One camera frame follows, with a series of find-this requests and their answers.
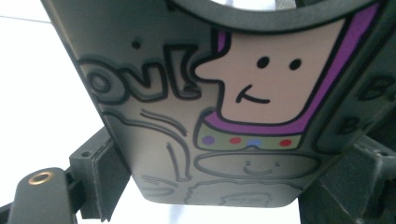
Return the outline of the grey cartoon door hanger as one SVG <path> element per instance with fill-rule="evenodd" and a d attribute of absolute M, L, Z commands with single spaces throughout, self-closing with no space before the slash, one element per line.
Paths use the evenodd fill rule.
<path fill-rule="evenodd" d="M 143 196 L 280 207 L 394 107 L 396 0 L 42 0 Z"/>

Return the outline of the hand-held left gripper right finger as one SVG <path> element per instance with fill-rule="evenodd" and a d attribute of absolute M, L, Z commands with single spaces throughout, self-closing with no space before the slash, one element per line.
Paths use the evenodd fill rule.
<path fill-rule="evenodd" d="M 301 224 L 396 224 L 396 150 L 363 136 L 299 197 Z"/>

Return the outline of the white plastic bin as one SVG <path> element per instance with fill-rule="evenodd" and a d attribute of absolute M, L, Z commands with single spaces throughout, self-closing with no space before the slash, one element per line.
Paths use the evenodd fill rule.
<path fill-rule="evenodd" d="M 50 22 L 40 0 L 0 0 L 0 18 Z"/>

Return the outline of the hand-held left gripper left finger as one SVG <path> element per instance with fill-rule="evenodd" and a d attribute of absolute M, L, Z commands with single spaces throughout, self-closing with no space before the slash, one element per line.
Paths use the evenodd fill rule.
<path fill-rule="evenodd" d="M 83 219 L 109 221 L 130 180 L 130 170 L 103 127 L 69 157 L 72 176 L 81 180 Z"/>

